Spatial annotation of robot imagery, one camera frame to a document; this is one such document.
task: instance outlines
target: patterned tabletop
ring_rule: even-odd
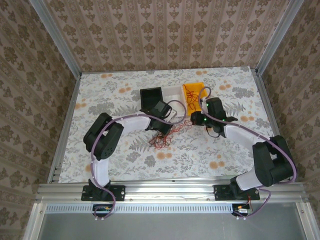
[[[99,114],[125,116],[140,110],[140,89],[203,82],[222,100],[227,116],[265,135],[272,130],[249,67],[92,73],[81,77],[59,183],[87,182],[90,154],[83,137]],[[212,138],[204,126],[174,133],[168,148],[155,149],[154,131],[120,138],[110,157],[112,181],[238,175],[253,167],[247,149],[223,137]]]

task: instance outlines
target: red wire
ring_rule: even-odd
[[[171,144],[171,140],[173,138],[173,133],[180,132],[182,128],[189,130],[191,127],[192,127],[192,122],[185,120],[183,124],[178,124],[178,125],[172,126],[171,130],[168,132],[167,135],[163,135],[162,133],[158,132],[149,141],[149,144],[151,146],[154,146],[158,150],[163,149],[163,148],[167,148]]]
[[[186,92],[186,103],[188,104],[188,107],[191,110],[196,110],[197,107],[196,107],[195,103],[198,101],[198,95],[194,93],[195,91],[189,91],[185,84],[183,84],[183,87],[187,91]]]

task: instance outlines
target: black mounting bracket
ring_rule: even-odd
[[[235,195],[229,184],[214,185],[213,193],[215,201],[248,201],[249,196],[251,197],[251,200],[260,200],[259,191],[256,188],[250,188]]]
[[[111,185],[109,182],[104,188],[108,189],[115,196],[117,202],[123,202],[126,196],[126,186]],[[83,186],[81,201],[91,202],[112,202],[113,199],[110,194],[95,186],[89,179],[89,185]]]

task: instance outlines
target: purple cable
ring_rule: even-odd
[[[101,186],[101,185],[96,181],[95,173],[94,173],[94,166],[93,166],[93,165],[94,165],[94,160],[95,160],[94,152],[95,152],[97,143],[98,143],[99,139],[101,138],[102,134],[103,134],[103,133],[105,132],[105,130],[106,130],[111,124],[113,124],[114,122],[120,121],[120,120],[123,120],[123,119],[134,118],[134,117],[147,117],[147,118],[151,118],[151,119],[158,120],[158,121],[160,121],[160,122],[162,122],[162,123],[164,123],[164,124],[170,124],[170,125],[180,124],[180,123],[182,123],[182,122],[185,120],[185,118],[186,118],[186,116],[187,116],[187,109],[186,109],[185,105],[184,105],[181,101],[179,101],[179,100],[171,100],[171,101],[168,102],[168,104],[169,104],[169,103],[172,103],[172,102],[177,102],[177,103],[181,104],[181,105],[183,106],[183,109],[184,109],[184,116],[183,116],[183,118],[182,118],[181,120],[177,121],[177,122],[167,122],[167,121],[164,121],[164,120],[162,120],[162,119],[160,119],[160,118],[157,118],[157,117],[155,117],[155,116],[151,116],[151,115],[144,114],[144,113],[143,113],[143,114],[137,113],[137,114],[132,114],[132,115],[128,115],[128,116],[123,116],[123,117],[118,117],[118,118],[116,118],[116,119],[112,119],[110,122],[108,122],[108,123],[103,127],[103,129],[100,131],[100,133],[99,133],[98,136],[96,137],[96,139],[95,139],[95,141],[94,141],[94,143],[93,143],[92,149],[91,149],[91,154],[90,154],[90,156],[91,156],[90,168],[91,168],[92,180],[93,180],[93,183],[94,183],[98,188],[100,188],[100,189],[106,191],[108,194],[110,194],[111,197],[112,197],[112,201],[113,201],[112,207],[111,207],[110,211],[109,211],[104,217],[98,217],[96,213],[97,213],[97,210],[98,210],[98,209],[100,209],[100,208],[105,208],[105,206],[97,206],[97,207],[95,208],[95,211],[94,211],[93,215],[95,216],[95,219],[96,219],[96,220],[97,220],[97,219],[104,220],[104,219],[108,218],[108,217],[111,215],[111,212],[115,209],[115,206],[116,206],[116,197],[115,197],[115,195],[114,195],[109,189],[104,188],[103,186]]]
[[[289,164],[290,164],[291,167],[292,167],[292,171],[293,171],[293,177],[292,177],[291,180],[288,180],[288,181],[286,181],[286,182],[278,182],[278,184],[290,184],[290,183],[293,183],[293,182],[296,180],[296,178],[297,178],[297,170],[296,170],[296,167],[295,167],[294,162],[293,162],[292,159],[285,153],[285,151],[283,151],[280,147],[278,147],[276,144],[274,144],[274,143],[273,143],[272,141],[270,141],[268,138],[266,138],[266,137],[264,137],[263,135],[255,132],[255,131],[253,131],[253,130],[251,130],[250,128],[247,128],[247,127],[245,127],[245,126],[242,126],[242,125],[240,125],[240,124],[238,124],[238,123],[228,122],[228,121],[222,121],[222,120],[217,119],[217,118],[215,118],[215,117],[213,117],[213,116],[210,116],[207,112],[205,112],[205,110],[203,109],[202,104],[201,104],[201,98],[200,98],[200,96],[201,96],[201,93],[202,93],[205,89],[208,89],[208,90],[209,90],[209,94],[208,94],[208,96],[207,96],[205,99],[208,99],[208,98],[210,97],[210,95],[211,95],[211,88],[208,87],[208,86],[205,86],[204,88],[202,88],[202,89],[200,90],[199,95],[198,95],[198,103],[199,103],[199,106],[200,106],[202,112],[203,112],[208,118],[210,118],[210,119],[212,119],[212,120],[214,120],[214,121],[216,121],[216,122],[219,122],[219,123],[222,123],[222,124],[229,124],[229,125],[232,125],[232,126],[236,126],[236,127],[242,128],[242,129],[248,131],[249,133],[257,136],[258,138],[261,138],[261,139],[265,140],[265,141],[266,141],[267,143],[269,143],[272,147],[274,147],[275,149],[277,149],[277,150],[288,160]],[[271,197],[271,191],[266,190],[266,189],[260,189],[260,190],[261,190],[261,191],[264,191],[264,192],[268,192],[269,195],[268,195],[268,197],[265,199],[265,201],[263,202],[263,204],[262,204],[255,212],[253,212],[252,214],[246,216],[246,218],[247,218],[247,217],[250,217],[250,216],[253,216],[253,215],[255,215],[256,213],[258,213],[258,212],[266,205],[266,203],[269,201],[269,199],[270,199],[270,197]],[[242,218],[244,218],[244,216],[243,216],[242,214],[240,214],[239,212],[235,212],[235,211],[234,211],[234,213],[236,213],[236,214],[238,214],[239,216],[241,216]]]

